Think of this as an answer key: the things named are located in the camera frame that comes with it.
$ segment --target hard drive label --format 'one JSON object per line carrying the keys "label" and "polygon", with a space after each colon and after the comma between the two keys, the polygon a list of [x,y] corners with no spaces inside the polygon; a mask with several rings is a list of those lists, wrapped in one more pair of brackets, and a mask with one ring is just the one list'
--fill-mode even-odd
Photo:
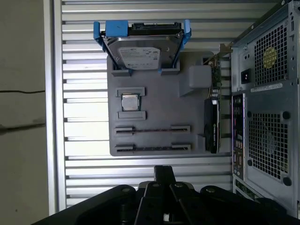
{"label": "hard drive label", "polygon": [[152,47],[122,47],[118,49],[120,56],[129,69],[158,69],[160,50]]}
{"label": "hard drive label", "polygon": [[277,83],[277,84],[258,87],[258,88],[251,88],[251,92],[259,92],[259,91],[272,90],[277,88],[282,88],[282,83]]}

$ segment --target hexagonal mesh vent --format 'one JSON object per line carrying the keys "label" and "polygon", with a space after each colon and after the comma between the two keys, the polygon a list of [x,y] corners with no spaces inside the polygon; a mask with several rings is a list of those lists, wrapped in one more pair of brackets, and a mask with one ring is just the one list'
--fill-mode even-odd
{"label": "hexagonal mesh vent", "polygon": [[280,114],[254,113],[249,120],[249,156],[253,166],[280,179],[288,173],[288,126]]}
{"label": "hexagonal mesh vent", "polygon": [[[273,54],[271,62],[264,59],[264,57],[268,57],[268,53]],[[257,40],[254,55],[257,85],[284,79],[287,74],[286,27],[280,25]],[[268,66],[264,65],[264,60],[269,62]]]}

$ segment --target corrugated metal panel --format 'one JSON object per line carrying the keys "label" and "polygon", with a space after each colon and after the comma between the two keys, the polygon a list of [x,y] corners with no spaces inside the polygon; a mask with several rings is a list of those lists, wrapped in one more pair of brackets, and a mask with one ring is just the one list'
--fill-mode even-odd
{"label": "corrugated metal panel", "polygon": [[[64,136],[57,137],[59,210],[118,184],[137,188],[140,182],[153,179],[157,164],[172,165],[177,180],[191,182],[196,190],[208,184],[231,189],[230,139],[223,140],[223,153],[216,156],[110,156],[106,53],[93,41],[92,22],[190,19],[193,34],[185,51],[217,52],[220,43],[230,42],[274,5],[259,2],[54,1],[56,100],[57,108],[63,107],[56,112],[56,124],[64,129]],[[230,76],[229,65],[222,62],[222,75]],[[229,86],[225,81],[223,88]],[[222,112],[230,113],[229,101],[223,102]],[[229,120],[223,126],[230,132]]]}

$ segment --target yellow sticker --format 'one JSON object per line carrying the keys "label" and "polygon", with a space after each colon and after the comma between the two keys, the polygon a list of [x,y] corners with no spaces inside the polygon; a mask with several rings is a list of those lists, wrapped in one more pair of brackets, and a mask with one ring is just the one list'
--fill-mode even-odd
{"label": "yellow sticker", "polygon": [[270,47],[263,53],[263,67],[270,69],[277,59],[277,51],[275,48]]}

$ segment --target computer tower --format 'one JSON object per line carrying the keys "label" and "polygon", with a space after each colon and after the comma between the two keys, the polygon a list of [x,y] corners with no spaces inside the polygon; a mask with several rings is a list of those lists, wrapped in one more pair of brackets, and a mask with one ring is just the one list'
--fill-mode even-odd
{"label": "computer tower", "polygon": [[231,43],[232,172],[298,217],[299,1],[282,1]]}

